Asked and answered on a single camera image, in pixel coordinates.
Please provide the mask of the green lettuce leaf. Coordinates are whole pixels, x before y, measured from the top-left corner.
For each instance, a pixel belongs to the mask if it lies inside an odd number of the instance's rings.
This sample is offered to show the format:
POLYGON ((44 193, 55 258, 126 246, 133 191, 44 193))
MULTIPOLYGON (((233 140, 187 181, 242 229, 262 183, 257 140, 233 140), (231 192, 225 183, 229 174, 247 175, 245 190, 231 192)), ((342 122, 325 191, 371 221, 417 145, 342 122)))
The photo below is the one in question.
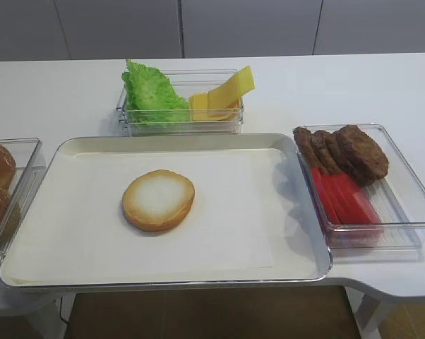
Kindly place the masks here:
POLYGON ((189 105, 159 69, 126 60, 121 77, 127 92, 126 110, 133 123, 181 123, 190 120, 189 105))

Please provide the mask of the flat yellow cheese slices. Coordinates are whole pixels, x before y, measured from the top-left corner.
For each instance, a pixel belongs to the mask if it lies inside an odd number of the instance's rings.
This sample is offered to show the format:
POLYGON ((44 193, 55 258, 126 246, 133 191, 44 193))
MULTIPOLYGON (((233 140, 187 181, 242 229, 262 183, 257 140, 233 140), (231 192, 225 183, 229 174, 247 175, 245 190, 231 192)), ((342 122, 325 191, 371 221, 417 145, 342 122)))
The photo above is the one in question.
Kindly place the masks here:
POLYGON ((198 93, 190 96, 191 121, 224 121, 233 120, 240 110, 240 100, 224 109, 211 109, 208 104, 208 94, 198 93))

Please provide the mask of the upright yellow cheese slice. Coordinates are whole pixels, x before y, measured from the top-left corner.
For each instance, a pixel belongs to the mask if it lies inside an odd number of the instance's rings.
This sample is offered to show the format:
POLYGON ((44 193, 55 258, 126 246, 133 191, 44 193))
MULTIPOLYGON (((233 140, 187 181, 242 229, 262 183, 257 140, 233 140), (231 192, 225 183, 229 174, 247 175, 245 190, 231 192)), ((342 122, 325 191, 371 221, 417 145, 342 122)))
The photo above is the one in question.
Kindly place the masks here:
POLYGON ((251 67, 246 66, 225 83, 208 92, 208 107, 210 109, 228 108, 254 89, 255 83, 251 67))

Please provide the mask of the clear lettuce and cheese bin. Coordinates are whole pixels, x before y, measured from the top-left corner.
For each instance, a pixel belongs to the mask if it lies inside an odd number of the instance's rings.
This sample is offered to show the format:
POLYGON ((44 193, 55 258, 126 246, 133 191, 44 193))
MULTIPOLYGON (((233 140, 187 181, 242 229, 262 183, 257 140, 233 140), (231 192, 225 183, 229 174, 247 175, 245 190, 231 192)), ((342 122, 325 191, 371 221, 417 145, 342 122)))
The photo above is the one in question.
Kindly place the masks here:
MULTIPOLYGON (((226 83, 235 69, 163 70, 175 92, 186 101, 226 83)), ((243 100, 226 109, 130 110, 126 89, 116 107, 119 124, 129 136, 239 133, 244 122, 243 100)))

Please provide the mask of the bottom bun half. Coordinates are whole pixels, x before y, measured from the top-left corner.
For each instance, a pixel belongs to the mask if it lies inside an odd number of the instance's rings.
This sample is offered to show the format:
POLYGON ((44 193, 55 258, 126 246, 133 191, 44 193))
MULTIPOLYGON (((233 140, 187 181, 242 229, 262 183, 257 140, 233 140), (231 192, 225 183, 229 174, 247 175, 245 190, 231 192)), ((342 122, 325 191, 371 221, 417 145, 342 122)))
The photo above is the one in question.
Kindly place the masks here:
POLYGON ((133 180, 122 197, 125 218, 147 232, 179 225, 190 213, 196 195, 192 181, 176 172, 158 169, 133 180))

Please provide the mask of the metal serving tray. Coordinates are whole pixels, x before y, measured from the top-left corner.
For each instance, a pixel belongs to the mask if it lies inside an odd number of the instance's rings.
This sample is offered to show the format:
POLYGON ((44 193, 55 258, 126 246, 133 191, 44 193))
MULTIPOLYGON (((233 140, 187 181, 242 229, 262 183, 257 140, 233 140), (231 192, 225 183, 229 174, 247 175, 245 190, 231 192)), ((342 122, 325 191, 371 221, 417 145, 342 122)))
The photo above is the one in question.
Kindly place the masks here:
POLYGON ((24 291, 73 290, 81 292, 83 290, 104 291, 108 289, 149 290, 153 288, 168 290, 239 285, 305 285, 324 279, 331 269, 332 256, 316 217, 309 188, 299 163, 297 148, 294 141, 286 135, 250 133, 73 138, 59 146, 46 174, 54 158, 61 152, 75 155, 83 152, 181 153, 263 149, 276 150, 279 155, 272 174, 273 192, 269 197, 263 198, 265 206, 263 226, 268 236, 273 260, 270 267, 216 271, 214 273, 192 274, 187 279, 144 280, 135 283, 106 282, 87 285, 31 284, 15 286, 5 283, 0 276, 2 283, 24 291))

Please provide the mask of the rear brown meat patty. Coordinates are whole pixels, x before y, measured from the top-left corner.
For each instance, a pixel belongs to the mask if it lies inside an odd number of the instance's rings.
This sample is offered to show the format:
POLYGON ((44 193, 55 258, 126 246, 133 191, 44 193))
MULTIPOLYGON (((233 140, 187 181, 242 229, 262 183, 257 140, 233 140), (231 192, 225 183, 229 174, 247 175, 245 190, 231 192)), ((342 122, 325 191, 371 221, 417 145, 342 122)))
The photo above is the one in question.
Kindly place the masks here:
POLYGON ((318 159, 311 143, 311 132, 304 127, 296 127, 294 141, 309 167, 320 168, 321 161, 318 159))

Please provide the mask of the brown meat patty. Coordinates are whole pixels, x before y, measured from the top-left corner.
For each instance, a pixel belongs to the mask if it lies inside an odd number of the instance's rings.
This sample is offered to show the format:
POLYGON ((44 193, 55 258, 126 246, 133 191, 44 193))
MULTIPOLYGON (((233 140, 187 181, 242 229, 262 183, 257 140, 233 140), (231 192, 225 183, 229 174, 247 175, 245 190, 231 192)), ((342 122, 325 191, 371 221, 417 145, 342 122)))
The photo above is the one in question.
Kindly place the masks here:
POLYGON ((363 177, 360 186, 372 183, 388 175, 389 160, 381 147, 356 125, 346 125, 337 131, 340 150, 363 177))
POLYGON ((341 169, 342 172, 346 172, 347 158, 344 156, 344 153, 341 151, 335 135, 333 133, 329 133, 325 137, 325 142, 337 166, 341 169))
POLYGON ((311 143, 311 132, 304 127, 296 127, 294 141, 309 167, 320 168, 321 161, 318 159, 311 143))
POLYGON ((330 134, 324 130, 315 131, 311 135, 311 143, 315 154, 329 174, 336 173, 336 163, 330 154, 326 140, 330 134))

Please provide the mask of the red tomato slices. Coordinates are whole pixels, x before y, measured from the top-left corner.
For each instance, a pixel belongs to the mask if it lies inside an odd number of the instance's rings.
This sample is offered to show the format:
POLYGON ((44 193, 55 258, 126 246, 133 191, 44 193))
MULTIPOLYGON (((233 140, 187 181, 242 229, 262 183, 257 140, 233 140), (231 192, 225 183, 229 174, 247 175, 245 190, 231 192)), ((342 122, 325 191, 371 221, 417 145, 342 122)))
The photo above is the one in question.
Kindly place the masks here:
POLYGON ((363 190, 345 173, 311 169, 313 182, 329 221, 334 225, 375 225, 381 220, 363 190))

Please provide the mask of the white paper tray liner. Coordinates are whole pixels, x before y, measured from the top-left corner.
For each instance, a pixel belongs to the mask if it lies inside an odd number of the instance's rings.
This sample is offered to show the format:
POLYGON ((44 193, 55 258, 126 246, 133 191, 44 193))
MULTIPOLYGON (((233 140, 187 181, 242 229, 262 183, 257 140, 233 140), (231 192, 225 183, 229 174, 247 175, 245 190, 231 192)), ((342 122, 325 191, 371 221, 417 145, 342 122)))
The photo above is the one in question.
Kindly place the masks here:
POLYGON ((187 279, 272 265, 263 198, 276 150, 59 153, 1 265, 9 285, 187 279), (174 230, 141 232, 121 199, 133 179, 171 170, 193 182, 191 212, 174 230))

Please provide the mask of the front brown meat patty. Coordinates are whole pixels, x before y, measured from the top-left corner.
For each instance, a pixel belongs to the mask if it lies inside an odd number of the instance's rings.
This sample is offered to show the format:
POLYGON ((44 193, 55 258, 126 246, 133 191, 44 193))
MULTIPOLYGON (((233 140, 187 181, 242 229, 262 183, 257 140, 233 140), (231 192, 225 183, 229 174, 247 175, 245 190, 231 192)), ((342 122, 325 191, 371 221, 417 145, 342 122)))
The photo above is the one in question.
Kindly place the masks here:
POLYGON ((356 125, 346 125, 337 131, 340 150, 363 177, 360 186, 372 183, 388 175, 389 160, 381 147, 356 125))

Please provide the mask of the clear patty and tomato bin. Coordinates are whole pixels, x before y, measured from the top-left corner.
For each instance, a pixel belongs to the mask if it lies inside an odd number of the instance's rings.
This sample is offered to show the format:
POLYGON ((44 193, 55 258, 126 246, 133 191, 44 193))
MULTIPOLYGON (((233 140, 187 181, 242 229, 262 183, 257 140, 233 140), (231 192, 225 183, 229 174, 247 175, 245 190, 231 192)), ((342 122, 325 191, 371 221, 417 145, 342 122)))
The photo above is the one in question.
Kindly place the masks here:
MULTIPOLYGON (((375 225, 334 225, 327 216, 309 167, 299 151, 298 157, 306 175, 321 229, 333 256, 350 261, 416 261, 425 243, 425 188, 394 144, 388 132, 377 124, 356 125, 368 134, 389 160, 388 175, 370 186, 360 186, 363 177, 347 159, 347 171, 337 166, 363 190, 377 212, 381 223, 375 225)), ((346 125, 301 126, 311 135, 318 130, 333 133, 346 125)))

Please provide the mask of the clear bun bin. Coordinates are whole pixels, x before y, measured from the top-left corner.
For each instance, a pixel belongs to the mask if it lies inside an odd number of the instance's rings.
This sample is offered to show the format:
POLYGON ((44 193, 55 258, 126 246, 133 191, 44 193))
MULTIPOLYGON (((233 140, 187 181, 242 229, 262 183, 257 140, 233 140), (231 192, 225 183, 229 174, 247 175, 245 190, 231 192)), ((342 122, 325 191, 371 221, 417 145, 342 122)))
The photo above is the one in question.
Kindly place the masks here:
POLYGON ((0 223, 0 264, 27 213, 46 171, 38 138, 2 139, 0 144, 13 156, 16 173, 8 189, 11 199, 0 223))

